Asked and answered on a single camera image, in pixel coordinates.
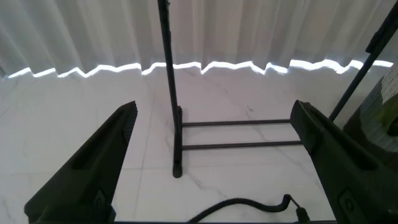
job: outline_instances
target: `black bar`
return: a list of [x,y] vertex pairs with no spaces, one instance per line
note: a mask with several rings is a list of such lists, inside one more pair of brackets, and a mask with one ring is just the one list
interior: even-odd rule
[[331,112],[329,119],[334,121],[340,111],[343,109],[344,105],[347,103],[350,96],[355,91],[356,87],[358,87],[359,83],[366,75],[370,67],[373,65],[374,61],[383,51],[384,47],[390,41],[391,37],[394,35],[398,28],[398,2],[394,5],[391,9],[391,12],[388,15],[388,24],[383,23],[384,28],[388,27],[387,30],[383,30],[382,36],[377,37],[378,43],[372,43],[371,47],[368,47],[371,51],[371,54],[366,59],[365,63],[363,64],[362,68],[356,74],[354,80],[349,84],[349,87],[345,91],[344,95],[341,97],[340,101],[337,103],[335,109]]
[[272,147],[272,146],[298,146],[301,141],[275,141],[275,142],[249,142],[232,144],[202,144],[182,146],[182,150],[202,150],[202,149],[227,149],[237,147]]
[[167,79],[169,81],[170,101],[172,102],[174,130],[177,134],[181,134],[180,128],[178,128],[180,126],[180,121],[178,120],[178,108],[177,108],[178,104],[177,104],[177,94],[175,91],[171,32],[169,26],[169,1],[158,0],[157,5],[159,7],[160,24],[162,27],[163,47],[166,59]]
[[257,120],[257,121],[187,122],[187,123],[182,123],[182,127],[253,125],[253,124],[290,124],[290,120],[289,119],[272,119],[272,120]]

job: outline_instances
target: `metal rack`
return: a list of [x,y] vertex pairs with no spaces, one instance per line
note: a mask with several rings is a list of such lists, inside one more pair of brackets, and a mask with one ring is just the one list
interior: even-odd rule
[[[175,90],[174,68],[171,48],[171,32],[169,24],[169,2],[168,0],[158,0],[159,17],[162,28],[163,46],[165,52],[165,61],[167,69],[167,79],[169,83],[170,100],[174,119],[174,158],[173,158],[173,176],[179,178],[182,176],[182,152],[190,150],[209,150],[209,149],[231,149],[239,147],[274,147],[274,146],[294,146],[300,145],[300,141],[273,141],[273,142],[249,142],[233,144],[201,144],[201,145],[182,145],[182,128],[204,127],[204,126],[235,126],[235,125],[259,125],[259,124],[290,124],[289,119],[271,119],[257,121],[215,121],[215,122],[182,122],[182,109],[177,103],[177,94]],[[344,95],[332,111],[329,119],[334,121],[343,109],[350,96],[355,91],[365,74],[368,72],[374,61],[382,52],[388,41],[394,35],[398,28],[398,4],[396,3],[388,14],[386,20],[382,23],[379,30],[371,39],[366,47],[366,52],[370,53],[364,62],[362,68],[358,71],[354,80],[351,82]]]

